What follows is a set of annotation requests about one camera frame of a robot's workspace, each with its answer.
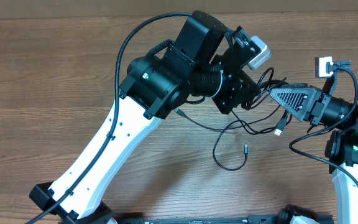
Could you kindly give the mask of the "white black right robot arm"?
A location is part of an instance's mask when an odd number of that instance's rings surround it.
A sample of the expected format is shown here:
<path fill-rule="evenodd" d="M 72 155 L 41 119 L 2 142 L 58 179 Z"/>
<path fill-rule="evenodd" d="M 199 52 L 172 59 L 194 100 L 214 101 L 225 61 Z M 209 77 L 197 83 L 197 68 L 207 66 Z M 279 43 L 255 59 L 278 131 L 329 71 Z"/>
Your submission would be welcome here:
<path fill-rule="evenodd" d="M 284 85 L 270 96 L 296 119 L 334 130 L 324 154 L 332 163 L 337 220 L 358 223 L 358 104 L 306 85 Z"/>

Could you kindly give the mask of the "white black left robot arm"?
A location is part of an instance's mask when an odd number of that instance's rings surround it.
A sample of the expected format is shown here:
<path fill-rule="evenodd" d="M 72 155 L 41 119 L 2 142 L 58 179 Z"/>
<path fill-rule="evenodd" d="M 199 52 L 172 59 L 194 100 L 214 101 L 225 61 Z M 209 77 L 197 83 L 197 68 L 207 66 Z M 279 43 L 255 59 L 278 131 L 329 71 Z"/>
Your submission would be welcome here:
<path fill-rule="evenodd" d="M 115 79 L 114 104 L 98 132 L 60 178 L 36 185 L 30 199 L 64 223 L 112 223 L 101 199 L 142 140 L 189 96 L 212 99 L 223 114 L 246 108 L 260 88 L 243 68 L 269 57 L 267 45 L 243 28 L 231 30 L 203 11 L 186 14 L 175 40 L 134 59 L 126 77 Z"/>

